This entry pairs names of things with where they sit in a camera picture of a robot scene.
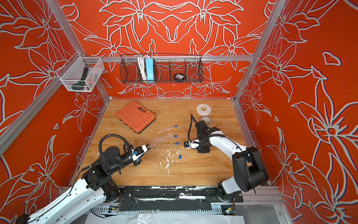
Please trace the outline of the white foam tape roll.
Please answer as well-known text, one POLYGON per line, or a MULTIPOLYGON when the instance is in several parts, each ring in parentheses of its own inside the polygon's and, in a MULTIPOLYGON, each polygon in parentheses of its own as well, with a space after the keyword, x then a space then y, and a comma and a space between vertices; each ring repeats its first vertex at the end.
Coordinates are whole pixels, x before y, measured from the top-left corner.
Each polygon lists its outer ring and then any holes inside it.
POLYGON ((212 109, 208 104, 199 104, 196 107, 196 111, 201 116, 208 116, 211 113, 212 109))

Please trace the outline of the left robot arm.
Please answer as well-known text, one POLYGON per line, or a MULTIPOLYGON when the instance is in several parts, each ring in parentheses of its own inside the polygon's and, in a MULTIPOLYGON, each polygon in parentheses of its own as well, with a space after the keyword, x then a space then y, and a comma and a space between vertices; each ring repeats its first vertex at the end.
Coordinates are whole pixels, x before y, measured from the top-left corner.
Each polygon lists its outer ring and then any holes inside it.
POLYGON ((141 156, 147 150, 145 145, 130 147, 126 155, 118 147, 107 148, 71 188, 32 215, 21 215, 16 223, 70 224, 97 205, 116 201, 121 194, 112 174, 130 164, 141 163, 141 156))

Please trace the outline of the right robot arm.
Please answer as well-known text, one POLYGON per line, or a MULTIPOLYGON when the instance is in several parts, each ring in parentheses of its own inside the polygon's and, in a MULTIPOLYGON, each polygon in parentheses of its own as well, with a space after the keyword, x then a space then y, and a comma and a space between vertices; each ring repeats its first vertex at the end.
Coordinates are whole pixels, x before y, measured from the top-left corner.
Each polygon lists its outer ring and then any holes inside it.
POLYGON ((269 174, 261 154, 256 147, 236 143, 216 128, 209 128, 204 121, 195 124, 197 139, 189 143, 198 153, 209 153, 211 147, 218 148, 233 164, 233 176, 218 184, 223 197, 239 191, 248 192, 269 180, 269 174))

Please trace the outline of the clear packing tape roll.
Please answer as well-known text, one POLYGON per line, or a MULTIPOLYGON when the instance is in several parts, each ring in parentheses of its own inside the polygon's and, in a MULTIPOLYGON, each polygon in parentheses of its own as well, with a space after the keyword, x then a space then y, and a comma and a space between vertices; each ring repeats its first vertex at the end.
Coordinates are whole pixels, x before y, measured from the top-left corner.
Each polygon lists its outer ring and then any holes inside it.
POLYGON ((209 126, 209 125, 212 124, 212 120, 211 120, 209 117, 207 117, 207 116, 201 117, 201 118, 200 118, 200 121, 204 121, 207 126, 209 126))

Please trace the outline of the light blue box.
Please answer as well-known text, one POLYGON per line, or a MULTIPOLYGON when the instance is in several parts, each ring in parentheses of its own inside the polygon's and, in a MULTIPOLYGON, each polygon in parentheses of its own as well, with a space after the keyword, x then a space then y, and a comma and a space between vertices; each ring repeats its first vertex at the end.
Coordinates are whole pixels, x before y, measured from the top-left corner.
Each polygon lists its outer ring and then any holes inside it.
POLYGON ((152 58, 146 58, 145 66, 148 82, 154 82, 154 60, 152 58))

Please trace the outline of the clear acrylic wall box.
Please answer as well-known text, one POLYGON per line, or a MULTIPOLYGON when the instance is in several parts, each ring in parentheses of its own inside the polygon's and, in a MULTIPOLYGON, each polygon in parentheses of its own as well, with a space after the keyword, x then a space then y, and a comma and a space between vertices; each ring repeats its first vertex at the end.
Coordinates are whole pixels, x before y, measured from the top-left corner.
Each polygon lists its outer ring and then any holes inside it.
POLYGON ((62 85, 68 91, 92 92, 104 71, 104 64, 99 57, 82 57, 75 54, 56 73, 62 85), (72 85, 81 79, 84 67, 89 71, 85 80, 84 90, 72 90, 72 85))

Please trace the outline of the orange plastic tool case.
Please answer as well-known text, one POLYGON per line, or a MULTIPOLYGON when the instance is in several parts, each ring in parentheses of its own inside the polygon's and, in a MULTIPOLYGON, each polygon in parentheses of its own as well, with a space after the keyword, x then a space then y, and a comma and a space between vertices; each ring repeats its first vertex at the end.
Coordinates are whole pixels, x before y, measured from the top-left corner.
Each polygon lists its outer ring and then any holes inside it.
POLYGON ((142 131, 156 119, 152 112, 144 108, 136 101, 130 102, 125 107, 117 111, 116 116, 137 134, 142 133, 142 131))

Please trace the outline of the dark green tool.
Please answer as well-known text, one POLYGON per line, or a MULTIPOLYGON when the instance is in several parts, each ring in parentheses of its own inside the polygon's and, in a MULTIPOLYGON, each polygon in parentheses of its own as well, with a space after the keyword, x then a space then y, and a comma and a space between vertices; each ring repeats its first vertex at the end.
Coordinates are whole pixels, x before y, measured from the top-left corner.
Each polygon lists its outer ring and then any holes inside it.
POLYGON ((84 90, 85 80, 87 78, 88 71, 89 71, 89 68, 84 67, 81 79, 72 85, 72 90, 75 90, 75 91, 84 90))

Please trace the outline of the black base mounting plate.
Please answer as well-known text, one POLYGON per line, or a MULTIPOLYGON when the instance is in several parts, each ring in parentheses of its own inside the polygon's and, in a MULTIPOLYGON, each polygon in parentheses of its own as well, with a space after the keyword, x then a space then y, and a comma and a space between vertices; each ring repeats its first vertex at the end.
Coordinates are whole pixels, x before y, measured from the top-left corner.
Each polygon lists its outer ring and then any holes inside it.
POLYGON ((93 209, 98 215, 154 213, 234 214, 242 203, 241 192, 220 199, 215 186, 126 186, 114 203, 105 202, 93 209))

